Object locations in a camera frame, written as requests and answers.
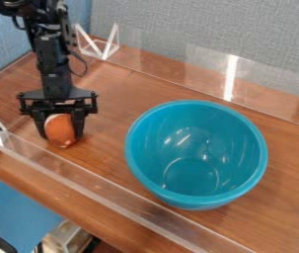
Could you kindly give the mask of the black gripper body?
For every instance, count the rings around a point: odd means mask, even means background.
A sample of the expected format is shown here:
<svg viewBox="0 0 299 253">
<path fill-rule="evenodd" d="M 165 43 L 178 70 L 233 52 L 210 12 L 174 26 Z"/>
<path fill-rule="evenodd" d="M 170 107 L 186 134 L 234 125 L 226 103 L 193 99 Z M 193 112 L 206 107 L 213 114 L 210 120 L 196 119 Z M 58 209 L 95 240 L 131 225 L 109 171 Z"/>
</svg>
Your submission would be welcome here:
<svg viewBox="0 0 299 253">
<path fill-rule="evenodd" d="M 65 114 L 82 110 L 85 115 L 98 113 L 98 95 L 78 88 L 73 84 L 71 74 L 50 74 L 42 76 L 43 88 L 18 95 L 20 112 Z"/>
</svg>

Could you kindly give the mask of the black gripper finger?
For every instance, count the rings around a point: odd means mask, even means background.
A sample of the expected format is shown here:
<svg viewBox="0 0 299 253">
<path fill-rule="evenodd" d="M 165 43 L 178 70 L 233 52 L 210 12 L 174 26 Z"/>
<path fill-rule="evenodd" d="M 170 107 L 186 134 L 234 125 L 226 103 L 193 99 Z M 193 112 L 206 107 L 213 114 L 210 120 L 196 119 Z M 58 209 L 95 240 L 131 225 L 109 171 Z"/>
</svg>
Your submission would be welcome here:
<svg viewBox="0 0 299 253">
<path fill-rule="evenodd" d="M 83 112 L 73 112 L 71 117 L 73 117 L 75 138 L 79 139 L 83 136 L 86 114 Z"/>
<path fill-rule="evenodd" d="M 46 122 L 47 122 L 47 115 L 45 113 L 35 113 L 34 114 L 34 121 L 42 137 L 47 137 L 46 133 Z"/>
</svg>

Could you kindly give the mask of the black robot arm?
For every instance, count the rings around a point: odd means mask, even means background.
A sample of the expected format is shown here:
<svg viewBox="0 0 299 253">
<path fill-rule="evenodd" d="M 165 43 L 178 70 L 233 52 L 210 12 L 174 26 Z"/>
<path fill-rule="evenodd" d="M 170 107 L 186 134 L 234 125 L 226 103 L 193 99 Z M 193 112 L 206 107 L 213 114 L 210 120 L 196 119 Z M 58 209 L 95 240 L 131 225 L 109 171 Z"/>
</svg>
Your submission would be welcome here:
<svg viewBox="0 0 299 253">
<path fill-rule="evenodd" d="M 98 95 L 73 84 L 69 56 L 85 59 L 73 51 L 77 35 L 71 29 L 69 7 L 63 0 L 0 0 L 0 14 L 12 18 L 15 27 L 27 33 L 38 57 L 43 88 L 20 93 L 20 112 L 35 121 L 39 134 L 50 138 L 47 119 L 65 114 L 71 119 L 74 136 L 83 136 L 85 121 L 98 113 Z"/>
</svg>

